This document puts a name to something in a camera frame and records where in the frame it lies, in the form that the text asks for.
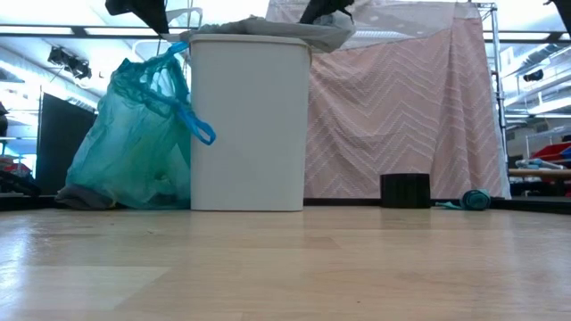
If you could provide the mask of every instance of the trash bin lid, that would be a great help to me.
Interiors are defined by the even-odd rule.
[[[195,34],[190,37],[191,45],[200,41],[216,41],[216,42],[254,42],[269,43],[283,45],[302,45],[309,46],[301,39],[295,37],[274,37],[274,36],[258,36],[258,35],[232,35],[232,34]]]

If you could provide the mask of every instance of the spotlight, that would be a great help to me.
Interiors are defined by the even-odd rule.
[[[56,66],[63,67],[63,69],[70,72],[74,78],[91,78],[89,62],[81,61],[78,57],[64,52],[63,48],[52,47],[52,51],[47,60]]]
[[[524,76],[524,80],[526,82],[540,81],[542,79],[543,79],[543,70],[537,70],[536,72],[532,72]]]

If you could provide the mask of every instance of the red object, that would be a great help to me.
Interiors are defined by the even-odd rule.
[[[571,147],[571,142],[549,145],[533,154],[532,159],[538,158],[542,161],[562,161],[563,155],[561,153],[569,147]]]
[[[12,164],[9,166],[4,166],[2,170],[8,173],[12,173],[19,177],[25,177],[26,175],[29,175],[32,172],[31,169],[29,169],[28,166],[24,164]]]

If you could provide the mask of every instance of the dark wall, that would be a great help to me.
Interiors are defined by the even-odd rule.
[[[524,155],[509,156],[508,157],[508,168],[517,169],[516,161],[521,161],[522,159],[524,159]]]
[[[52,95],[44,94],[37,136],[36,182],[43,195],[55,195],[95,114]]]

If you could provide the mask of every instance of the metal pole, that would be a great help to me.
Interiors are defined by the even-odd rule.
[[[525,136],[525,148],[527,150],[527,157],[525,157],[525,159],[529,160],[529,136]]]
[[[498,101],[498,115],[500,117],[501,143],[504,151],[504,162],[506,170],[508,168],[508,140],[506,139],[506,110],[503,105],[503,85],[501,83],[501,61],[500,61],[500,33],[498,30],[498,6],[492,4],[492,33],[494,64],[496,68],[496,99]]]

